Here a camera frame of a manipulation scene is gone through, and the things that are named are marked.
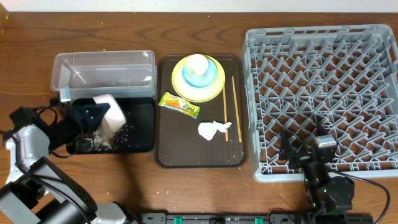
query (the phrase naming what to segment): white wall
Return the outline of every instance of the white wall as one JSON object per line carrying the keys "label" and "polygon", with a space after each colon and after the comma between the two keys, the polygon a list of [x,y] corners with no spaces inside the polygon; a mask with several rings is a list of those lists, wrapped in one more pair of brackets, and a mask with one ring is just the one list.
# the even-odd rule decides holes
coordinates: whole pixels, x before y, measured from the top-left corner
{"label": "white wall", "polygon": [[398,0],[0,0],[9,11],[398,12]]}

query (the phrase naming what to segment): dish rack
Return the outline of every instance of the dish rack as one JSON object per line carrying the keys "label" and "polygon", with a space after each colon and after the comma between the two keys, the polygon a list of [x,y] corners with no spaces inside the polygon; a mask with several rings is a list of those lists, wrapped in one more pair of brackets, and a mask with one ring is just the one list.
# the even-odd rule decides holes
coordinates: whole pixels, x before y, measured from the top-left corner
{"label": "dish rack", "polygon": [[251,29],[242,56],[258,182],[303,180],[279,160],[280,133],[308,150],[317,123],[339,142],[329,168],[398,176],[398,49],[389,26]]}

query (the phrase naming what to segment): yellow plate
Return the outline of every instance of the yellow plate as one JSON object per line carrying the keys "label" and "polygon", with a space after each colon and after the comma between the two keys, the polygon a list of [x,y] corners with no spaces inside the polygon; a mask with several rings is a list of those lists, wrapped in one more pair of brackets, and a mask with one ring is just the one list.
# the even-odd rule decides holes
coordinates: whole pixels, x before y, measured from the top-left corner
{"label": "yellow plate", "polygon": [[172,84],[174,90],[180,95],[182,98],[194,102],[194,103],[202,103],[209,101],[216,97],[221,91],[223,91],[225,84],[225,72],[221,64],[214,58],[204,55],[207,59],[210,59],[217,68],[217,77],[216,80],[210,86],[206,86],[203,88],[196,88],[189,85],[182,78],[182,67],[185,65],[185,61],[188,57],[185,57],[179,61],[173,69],[172,74]]}

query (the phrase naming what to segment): light blue bowl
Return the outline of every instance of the light blue bowl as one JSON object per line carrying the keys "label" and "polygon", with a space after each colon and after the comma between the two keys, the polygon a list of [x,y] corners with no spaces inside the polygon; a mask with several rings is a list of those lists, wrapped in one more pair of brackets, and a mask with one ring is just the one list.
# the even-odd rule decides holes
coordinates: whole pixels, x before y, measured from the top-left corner
{"label": "light blue bowl", "polygon": [[182,78],[190,85],[196,88],[203,88],[211,85],[217,78],[217,68],[214,62],[207,59],[209,67],[202,75],[192,75],[187,72],[185,65],[182,67]]}

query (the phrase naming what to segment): crumpled tissue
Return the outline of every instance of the crumpled tissue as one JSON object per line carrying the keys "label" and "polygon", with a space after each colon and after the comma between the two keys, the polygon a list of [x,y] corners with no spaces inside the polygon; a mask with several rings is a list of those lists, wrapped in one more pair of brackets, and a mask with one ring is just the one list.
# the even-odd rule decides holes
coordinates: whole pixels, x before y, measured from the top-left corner
{"label": "crumpled tissue", "polygon": [[213,136],[216,134],[217,130],[222,133],[226,132],[226,129],[231,126],[231,122],[226,124],[221,124],[219,122],[213,121],[211,122],[203,122],[199,124],[198,131],[201,136],[203,136],[207,141],[213,139]]}

